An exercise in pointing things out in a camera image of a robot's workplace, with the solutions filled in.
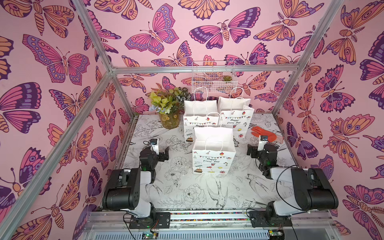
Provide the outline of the white party paper bag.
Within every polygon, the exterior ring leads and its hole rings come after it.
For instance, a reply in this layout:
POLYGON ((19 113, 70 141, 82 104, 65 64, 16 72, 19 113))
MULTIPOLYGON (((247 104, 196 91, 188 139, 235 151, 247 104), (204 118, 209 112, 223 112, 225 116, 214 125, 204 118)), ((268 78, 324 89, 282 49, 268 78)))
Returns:
POLYGON ((195 127, 194 133, 194 174, 226 175, 236 155, 233 130, 223 127, 217 120, 213 126, 195 127))

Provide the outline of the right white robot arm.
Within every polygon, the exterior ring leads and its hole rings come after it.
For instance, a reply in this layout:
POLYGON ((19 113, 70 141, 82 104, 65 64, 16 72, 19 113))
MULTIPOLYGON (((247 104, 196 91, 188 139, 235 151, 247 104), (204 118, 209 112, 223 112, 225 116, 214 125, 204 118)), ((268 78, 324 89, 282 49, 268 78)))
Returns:
POLYGON ((338 208, 339 199, 322 169, 303 169, 296 165, 280 167, 277 165, 278 146, 271 143, 248 145, 247 155, 259 163, 258 168, 264 177, 275 180, 276 184, 287 182, 293 186, 291 197, 279 196, 280 200, 267 204, 267 220, 282 219, 312 210, 338 208))

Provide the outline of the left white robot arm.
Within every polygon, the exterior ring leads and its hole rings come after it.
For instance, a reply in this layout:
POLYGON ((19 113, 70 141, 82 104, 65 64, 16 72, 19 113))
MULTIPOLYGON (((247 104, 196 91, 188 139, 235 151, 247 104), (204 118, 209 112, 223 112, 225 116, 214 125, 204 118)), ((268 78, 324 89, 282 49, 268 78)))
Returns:
POLYGON ((107 211, 125 211, 136 220, 154 220, 156 211, 146 196, 146 187, 156 179, 156 166, 169 160, 169 148, 156 153, 152 147, 140 152, 141 166, 132 169, 113 170, 106 184, 102 209, 107 211))

